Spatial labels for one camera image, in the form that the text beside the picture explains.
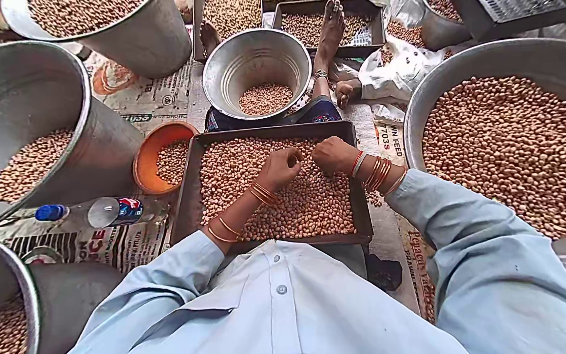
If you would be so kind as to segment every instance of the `metal grater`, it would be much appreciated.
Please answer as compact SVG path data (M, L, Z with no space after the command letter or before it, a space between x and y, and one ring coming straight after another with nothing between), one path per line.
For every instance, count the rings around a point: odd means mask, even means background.
M566 0L452 0L474 38L492 40L566 22Z
M561 0L480 0L480 4L497 23L565 8L565 3Z

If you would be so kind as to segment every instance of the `orange bowl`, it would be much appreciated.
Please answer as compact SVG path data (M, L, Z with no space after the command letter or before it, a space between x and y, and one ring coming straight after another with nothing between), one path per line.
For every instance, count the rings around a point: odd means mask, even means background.
M143 141L132 166L135 181L146 194L164 194L180 188L157 176L157 158L165 146L177 140L189 141L198 130L185 122L169 122L157 127Z

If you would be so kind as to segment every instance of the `sleeve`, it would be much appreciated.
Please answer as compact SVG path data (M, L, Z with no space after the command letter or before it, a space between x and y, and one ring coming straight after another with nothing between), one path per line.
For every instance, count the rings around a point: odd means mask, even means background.
M223 260L196 231L133 269L93 311L70 353L128 353L149 327L199 296Z
M386 197L438 250L436 325L469 353L566 353L566 270L506 206L418 170Z

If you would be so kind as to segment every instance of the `blue bottle cap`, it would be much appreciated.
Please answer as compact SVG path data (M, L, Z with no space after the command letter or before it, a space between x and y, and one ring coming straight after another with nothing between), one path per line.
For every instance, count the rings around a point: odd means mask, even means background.
M65 215L66 207L60 204L43 205L36 209L34 217L38 221L56 221Z

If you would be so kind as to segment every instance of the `gold bangle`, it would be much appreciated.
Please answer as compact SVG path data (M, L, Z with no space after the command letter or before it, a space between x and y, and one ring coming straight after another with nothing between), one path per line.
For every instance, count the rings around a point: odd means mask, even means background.
M230 242L230 243L235 243L235 242L237 242L237 238L236 238L236 237L235 237L234 240L226 240L226 239L223 239L222 237L219 237L218 235L215 234L215 232L213 232L213 230L211 230L211 225L210 225L210 224L207 225L206 228L207 228L207 230L209 230L209 233L213 235L213 237L215 237L216 239L219 239L220 241L223 241L223 242Z
M403 179L405 178L406 174L407 174L407 167L405 167L405 169L403 170L403 174L401 175L401 177L399 177L399 179L396 182L394 182L394 184L390 187L390 189L388 189L388 191L384 195L387 195L397 190L397 188L399 188L399 185L401 184L401 181L403 181Z
M265 201L265 198L264 198L264 197L261 197L261 196L257 193L257 190L256 190L256 189L250 187L250 188L248 189L248 191L250 191L250 193L254 194L257 199L261 200L261 202L262 202L263 204L265 204L265 205L267 205L267 206L269 206L269 207L272 206L271 204L268 204L268 202Z
M366 182L364 182L364 187L368 188L368 186L370 185L370 182L375 179L375 174L377 173L377 169L379 168L380 164L381 164L381 157L376 156L375 157L375 165L372 168L372 173L370 174L370 176L368 176L368 178L366 179Z
M269 191L268 189L265 189L262 185L260 185L259 183L255 182L254 183L255 187L257 189L260 189L260 191L262 192L262 194L264 194L266 197L269 197L270 199L272 199L273 201L277 201L278 198L277 196L275 196L271 191Z
M222 223L222 225L224 225L224 227L229 230L230 232L232 232L233 234L235 234L235 236L240 236L241 233L237 232L235 230L233 230L226 222L224 222L224 219L222 219L222 217L218 217L219 221Z
M388 169L392 164L388 159L381 159L381 163L382 164L381 164L381 169L379 170L379 177L377 178L377 181L375 181L375 183L371 186L370 188L371 191L375 191L379 189L381 183L383 183L384 180L386 179L386 176L388 174Z

